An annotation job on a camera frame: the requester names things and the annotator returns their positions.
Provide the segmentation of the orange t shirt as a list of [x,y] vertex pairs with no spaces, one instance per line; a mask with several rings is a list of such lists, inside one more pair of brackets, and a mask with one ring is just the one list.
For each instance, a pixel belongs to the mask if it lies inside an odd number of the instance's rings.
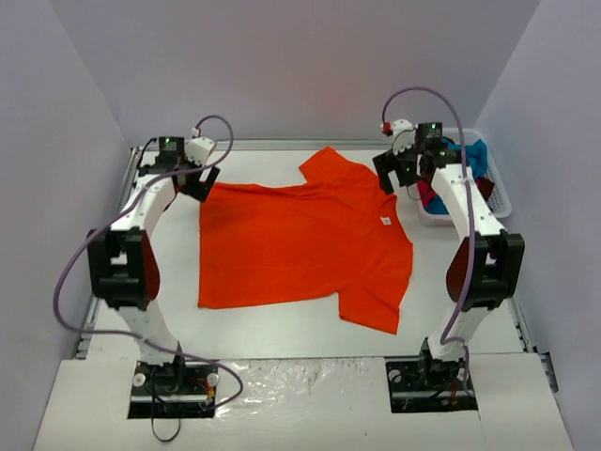
[[413,269],[397,198],[334,148],[285,187],[217,183],[199,211],[201,308],[229,309],[335,295],[339,317],[395,334]]

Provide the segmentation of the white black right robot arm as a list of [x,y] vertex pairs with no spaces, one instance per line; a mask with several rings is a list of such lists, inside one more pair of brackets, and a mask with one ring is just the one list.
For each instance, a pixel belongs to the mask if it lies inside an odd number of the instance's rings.
[[450,377],[448,363],[469,362],[468,344],[489,313],[516,290],[525,242],[510,233],[487,205],[464,148],[453,150],[442,125],[413,125],[405,119],[384,122],[392,138],[389,150],[374,157],[380,189],[393,191],[392,178],[402,187],[428,183],[455,227],[459,245],[445,276],[452,302],[449,318],[424,341],[424,358],[416,365],[419,382],[429,388]]

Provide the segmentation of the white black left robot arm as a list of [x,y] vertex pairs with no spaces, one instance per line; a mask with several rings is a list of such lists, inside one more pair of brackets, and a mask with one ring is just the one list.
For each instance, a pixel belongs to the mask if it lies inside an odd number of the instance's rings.
[[[216,142],[205,136],[190,141],[162,136],[154,141],[158,154],[153,163],[136,168],[125,215],[87,246],[87,257],[94,295],[126,322],[135,335],[140,363],[156,372],[155,382],[166,392],[177,393],[188,384],[190,371],[173,353],[181,346],[156,302],[161,278],[150,238],[178,194],[206,201],[220,169],[210,168],[206,179],[188,172],[203,167],[216,148]],[[171,174],[180,170],[187,173]]]

